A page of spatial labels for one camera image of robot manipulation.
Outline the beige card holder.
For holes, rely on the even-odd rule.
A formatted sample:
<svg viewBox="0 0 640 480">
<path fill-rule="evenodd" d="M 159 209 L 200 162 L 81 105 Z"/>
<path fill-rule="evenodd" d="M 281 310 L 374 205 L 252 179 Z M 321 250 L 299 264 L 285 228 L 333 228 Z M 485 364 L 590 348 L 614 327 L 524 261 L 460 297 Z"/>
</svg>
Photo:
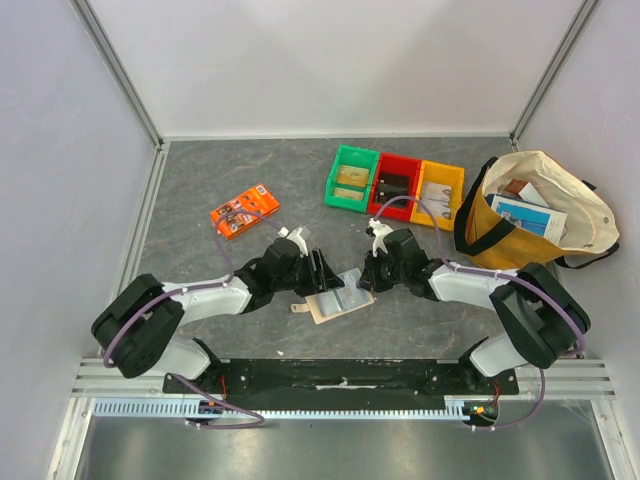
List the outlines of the beige card holder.
<svg viewBox="0 0 640 480">
<path fill-rule="evenodd" d="M 294 314 L 309 315 L 316 325 L 321 325 L 330 320 L 347 315 L 354 311 L 363 309 L 372 305 L 375 301 L 362 308 L 344 312 L 341 310 L 338 299 L 337 290 L 331 290 L 325 293 L 315 294 L 304 298 L 303 303 L 291 304 L 290 309 Z"/>
</svg>

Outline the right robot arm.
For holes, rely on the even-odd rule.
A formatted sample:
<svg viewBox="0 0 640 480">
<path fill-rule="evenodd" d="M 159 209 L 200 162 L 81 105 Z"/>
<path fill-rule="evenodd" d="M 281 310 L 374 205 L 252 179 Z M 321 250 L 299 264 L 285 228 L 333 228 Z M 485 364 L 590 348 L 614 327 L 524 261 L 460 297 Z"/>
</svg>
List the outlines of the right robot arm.
<svg viewBox="0 0 640 480">
<path fill-rule="evenodd" d="M 586 311 L 538 263 L 521 269 L 488 270 L 430 259 L 413 233 L 372 220 L 373 238 L 359 286 L 382 293 L 402 285 L 416 297 L 469 304 L 497 314 L 504 332 L 472 346 L 458 368 L 458 381 L 477 394 L 506 370 L 532 365 L 547 369 L 585 346 L 591 328 Z"/>
</svg>

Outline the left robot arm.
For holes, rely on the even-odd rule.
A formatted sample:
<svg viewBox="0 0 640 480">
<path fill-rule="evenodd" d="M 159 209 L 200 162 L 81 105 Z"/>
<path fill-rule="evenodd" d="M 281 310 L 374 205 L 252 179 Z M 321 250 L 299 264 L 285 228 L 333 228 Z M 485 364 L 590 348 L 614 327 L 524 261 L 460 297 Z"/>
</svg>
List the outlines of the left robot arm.
<svg viewBox="0 0 640 480">
<path fill-rule="evenodd" d="M 307 297 L 342 288 L 344 281 L 321 250 L 303 251 L 301 244 L 278 238 L 231 275 L 200 283 L 162 283 L 151 274 L 139 275 L 91 326 L 104 349 L 104 365 L 136 378 L 165 357 L 182 324 L 250 313 L 282 291 Z"/>
</svg>

